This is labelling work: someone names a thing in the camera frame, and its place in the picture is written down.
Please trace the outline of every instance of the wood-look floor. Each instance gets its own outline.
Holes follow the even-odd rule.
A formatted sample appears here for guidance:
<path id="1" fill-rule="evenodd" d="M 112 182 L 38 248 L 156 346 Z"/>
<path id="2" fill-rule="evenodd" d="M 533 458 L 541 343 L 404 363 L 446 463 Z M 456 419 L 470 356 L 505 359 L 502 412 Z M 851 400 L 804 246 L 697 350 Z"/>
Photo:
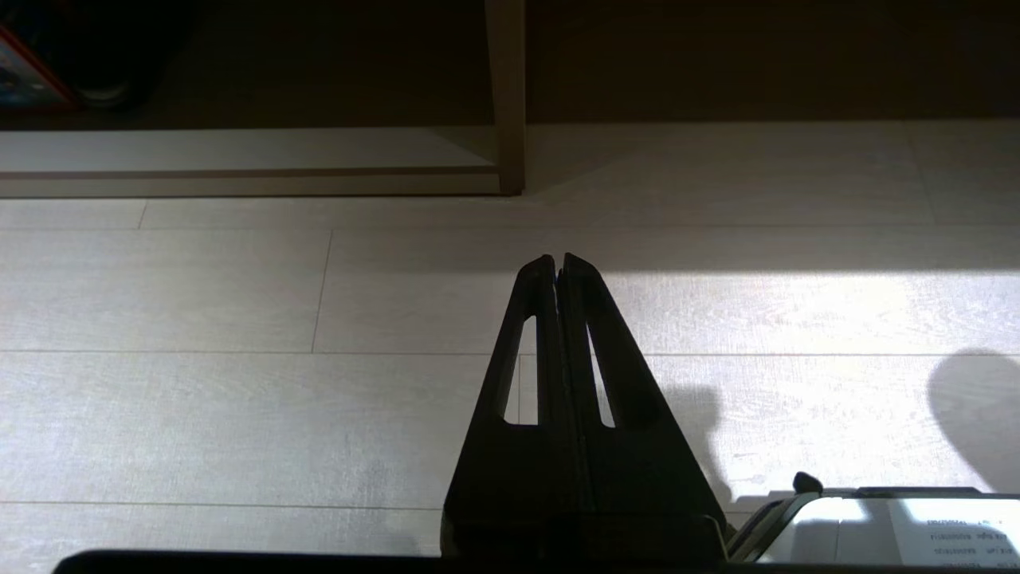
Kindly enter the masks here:
<path id="1" fill-rule="evenodd" d="M 1020 122 L 530 138 L 512 200 L 0 202 L 0 571 L 437 554 L 514 273 L 567 250 L 734 522 L 798 470 L 1020 491 Z"/>

